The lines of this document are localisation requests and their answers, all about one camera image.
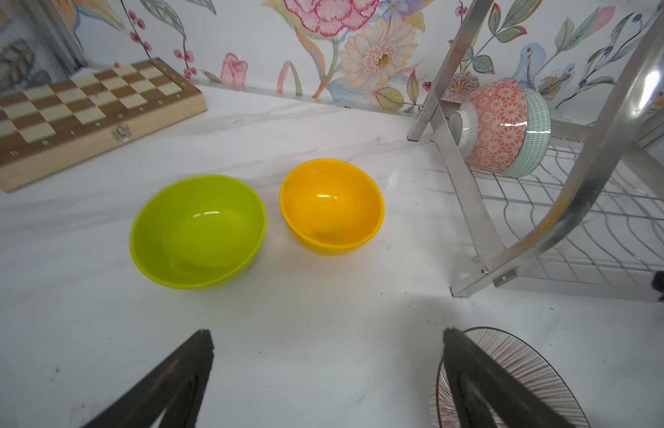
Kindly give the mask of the lime green plastic bowl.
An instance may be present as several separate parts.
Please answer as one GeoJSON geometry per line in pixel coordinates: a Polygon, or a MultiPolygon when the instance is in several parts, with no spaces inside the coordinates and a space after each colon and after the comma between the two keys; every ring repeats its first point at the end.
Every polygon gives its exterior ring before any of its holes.
{"type": "Polygon", "coordinates": [[[248,184],[222,175],[194,176],[144,204],[132,223],[129,250],[149,280],[193,290],[248,269],[266,228],[264,202],[248,184]]]}

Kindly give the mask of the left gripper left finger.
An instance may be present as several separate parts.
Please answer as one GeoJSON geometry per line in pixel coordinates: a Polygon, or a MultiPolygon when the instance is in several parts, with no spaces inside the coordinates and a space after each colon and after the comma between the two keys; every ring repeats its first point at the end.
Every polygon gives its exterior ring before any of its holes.
{"type": "Polygon", "coordinates": [[[194,427],[214,362],[208,330],[199,330],[88,427],[194,427]]]}

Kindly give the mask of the pale green ceramic bowl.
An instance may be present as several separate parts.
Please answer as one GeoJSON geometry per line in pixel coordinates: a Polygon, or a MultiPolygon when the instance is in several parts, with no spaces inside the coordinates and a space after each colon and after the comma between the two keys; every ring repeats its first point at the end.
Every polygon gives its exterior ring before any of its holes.
{"type": "Polygon", "coordinates": [[[536,91],[525,89],[527,130],[517,158],[503,176],[522,178],[540,166],[551,142],[551,114],[546,100],[536,91]]]}

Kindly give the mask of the two-tier steel dish rack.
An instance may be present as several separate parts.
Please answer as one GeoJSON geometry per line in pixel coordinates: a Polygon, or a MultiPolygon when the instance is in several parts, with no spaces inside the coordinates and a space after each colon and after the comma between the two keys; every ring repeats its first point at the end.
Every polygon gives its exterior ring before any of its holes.
{"type": "Polygon", "coordinates": [[[478,30],[510,29],[529,1],[501,16],[477,1],[458,30],[408,138],[428,134],[444,160],[476,250],[476,265],[451,282],[456,298],[487,287],[606,299],[657,301],[654,274],[664,271],[664,167],[645,151],[662,137],[664,1],[628,41],[626,22],[593,55],[587,87],[611,93],[593,123],[551,123],[551,142],[531,174],[509,178],[466,164],[451,136],[456,112],[440,92],[453,81],[478,30]]]}

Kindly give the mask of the orange yellow plastic bowl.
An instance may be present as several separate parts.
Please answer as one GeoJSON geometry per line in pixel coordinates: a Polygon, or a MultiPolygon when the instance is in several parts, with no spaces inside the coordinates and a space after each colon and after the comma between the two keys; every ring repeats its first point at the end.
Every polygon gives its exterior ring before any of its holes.
{"type": "Polygon", "coordinates": [[[367,244],[385,219],[376,182],[348,162],[317,159],[292,169],[280,187],[283,219],[310,251],[341,255],[367,244]]]}

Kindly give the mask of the wooden chess board box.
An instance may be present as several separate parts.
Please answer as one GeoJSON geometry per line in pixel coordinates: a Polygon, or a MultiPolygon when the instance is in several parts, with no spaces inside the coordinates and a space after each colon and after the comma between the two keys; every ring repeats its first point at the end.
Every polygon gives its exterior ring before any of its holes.
{"type": "Polygon", "coordinates": [[[0,98],[0,189],[10,193],[205,112],[155,58],[0,98]]]}

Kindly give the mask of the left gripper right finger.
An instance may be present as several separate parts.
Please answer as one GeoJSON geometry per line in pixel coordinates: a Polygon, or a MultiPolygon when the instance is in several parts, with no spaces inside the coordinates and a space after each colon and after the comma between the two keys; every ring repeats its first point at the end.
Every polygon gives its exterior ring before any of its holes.
{"type": "Polygon", "coordinates": [[[574,427],[503,369],[464,331],[443,333],[446,372],[458,427],[574,427]]]}

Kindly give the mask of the pink striped ceramic bowl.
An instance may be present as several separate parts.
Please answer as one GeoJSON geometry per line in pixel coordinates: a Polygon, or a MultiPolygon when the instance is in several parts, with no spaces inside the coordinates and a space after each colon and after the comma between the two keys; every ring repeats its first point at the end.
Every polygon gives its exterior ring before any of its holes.
{"type": "MultiPolygon", "coordinates": [[[[590,425],[576,397],[558,372],[528,343],[493,327],[474,327],[464,333],[526,389],[574,427],[590,425]]],[[[460,425],[446,372],[442,367],[438,369],[435,386],[430,391],[429,413],[433,427],[460,425]]]]}

